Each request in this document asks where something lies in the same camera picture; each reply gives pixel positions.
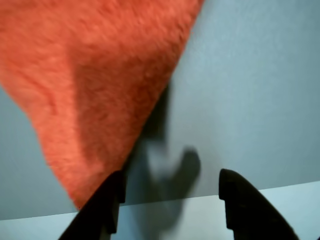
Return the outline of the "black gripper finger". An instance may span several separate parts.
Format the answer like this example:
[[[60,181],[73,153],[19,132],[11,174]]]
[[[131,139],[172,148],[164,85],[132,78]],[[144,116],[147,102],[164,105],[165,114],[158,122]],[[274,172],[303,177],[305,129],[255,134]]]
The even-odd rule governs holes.
[[[297,240],[277,209],[242,175],[221,169],[218,196],[225,204],[226,227],[235,240]]]
[[[127,178],[122,170],[113,172],[94,192],[61,240],[109,240],[117,232],[120,204],[126,200]]]

